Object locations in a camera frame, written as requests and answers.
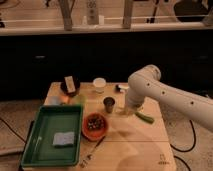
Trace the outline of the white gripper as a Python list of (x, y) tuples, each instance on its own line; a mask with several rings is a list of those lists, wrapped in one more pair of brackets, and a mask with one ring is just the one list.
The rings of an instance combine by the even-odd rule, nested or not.
[(125, 114), (131, 116), (136, 112), (141, 112), (143, 110), (141, 106), (144, 103), (144, 99), (144, 96), (138, 95), (132, 89), (128, 89), (125, 95)]

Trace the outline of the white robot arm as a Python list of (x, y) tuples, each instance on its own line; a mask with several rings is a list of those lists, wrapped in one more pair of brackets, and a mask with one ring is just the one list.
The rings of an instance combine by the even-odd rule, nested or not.
[(161, 72), (147, 65), (128, 78), (125, 107), (137, 110), (146, 97), (171, 106), (213, 132), (213, 100), (160, 82)]

